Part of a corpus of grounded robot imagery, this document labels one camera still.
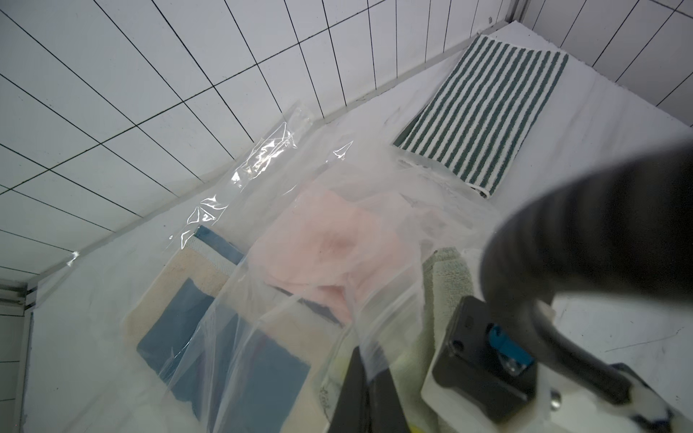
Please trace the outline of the green white striped towel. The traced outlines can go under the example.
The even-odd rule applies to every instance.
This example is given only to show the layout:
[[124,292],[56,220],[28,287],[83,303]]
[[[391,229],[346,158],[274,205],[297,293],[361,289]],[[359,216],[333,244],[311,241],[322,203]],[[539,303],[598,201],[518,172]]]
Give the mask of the green white striped towel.
[[393,144],[494,195],[568,64],[568,54],[480,35]]

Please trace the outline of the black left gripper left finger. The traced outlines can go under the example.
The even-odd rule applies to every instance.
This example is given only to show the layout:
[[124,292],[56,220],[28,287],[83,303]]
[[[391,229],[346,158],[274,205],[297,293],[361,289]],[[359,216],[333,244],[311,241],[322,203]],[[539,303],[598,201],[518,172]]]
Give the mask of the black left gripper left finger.
[[369,413],[366,368],[361,358],[360,348],[357,346],[352,352],[328,433],[368,433],[370,431]]

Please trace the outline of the blue and beige towel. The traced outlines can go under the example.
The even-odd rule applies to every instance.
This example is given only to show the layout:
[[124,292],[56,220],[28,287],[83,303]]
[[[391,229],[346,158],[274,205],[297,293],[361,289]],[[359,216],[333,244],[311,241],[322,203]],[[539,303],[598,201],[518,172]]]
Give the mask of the blue and beige towel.
[[164,266],[123,323],[170,432],[325,432],[337,393],[322,370],[343,325],[248,268],[207,227]]

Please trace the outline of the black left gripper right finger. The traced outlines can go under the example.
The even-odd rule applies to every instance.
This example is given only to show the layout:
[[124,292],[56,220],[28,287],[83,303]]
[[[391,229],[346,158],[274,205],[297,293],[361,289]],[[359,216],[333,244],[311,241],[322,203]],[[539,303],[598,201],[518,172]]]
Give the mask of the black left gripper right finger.
[[410,433],[395,382],[389,369],[370,382],[370,431],[373,433]]

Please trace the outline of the clear plastic vacuum bag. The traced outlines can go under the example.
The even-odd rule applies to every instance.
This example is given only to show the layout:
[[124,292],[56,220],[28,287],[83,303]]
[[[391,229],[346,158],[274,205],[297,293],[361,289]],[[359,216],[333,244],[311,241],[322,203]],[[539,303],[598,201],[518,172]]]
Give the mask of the clear plastic vacuum bag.
[[443,322],[496,213],[381,137],[295,111],[160,254],[135,232],[37,319],[26,432],[324,432],[351,359],[411,432]]

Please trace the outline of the pink towel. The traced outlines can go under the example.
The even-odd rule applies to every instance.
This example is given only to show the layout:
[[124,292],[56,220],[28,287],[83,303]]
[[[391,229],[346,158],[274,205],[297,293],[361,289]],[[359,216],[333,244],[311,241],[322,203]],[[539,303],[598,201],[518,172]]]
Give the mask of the pink towel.
[[399,193],[353,202],[329,189],[308,189],[256,240],[247,264],[265,284],[326,307],[348,324],[417,263],[412,223],[413,207]]

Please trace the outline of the pale yellow towel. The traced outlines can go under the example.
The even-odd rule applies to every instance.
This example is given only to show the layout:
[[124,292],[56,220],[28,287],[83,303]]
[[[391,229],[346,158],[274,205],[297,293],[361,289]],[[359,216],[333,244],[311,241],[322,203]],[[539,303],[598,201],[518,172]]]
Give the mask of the pale yellow towel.
[[[474,294],[471,272],[454,247],[435,251],[422,265],[425,291],[423,329],[414,343],[391,364],[395,388],[412,432],[451,432],[449,425],[422,399],[422,387],[437,348],[446,335],[458,303]],[[356,334],[346,328],[328,366],[322,369],[319,402],[331,420],[356,345]]]

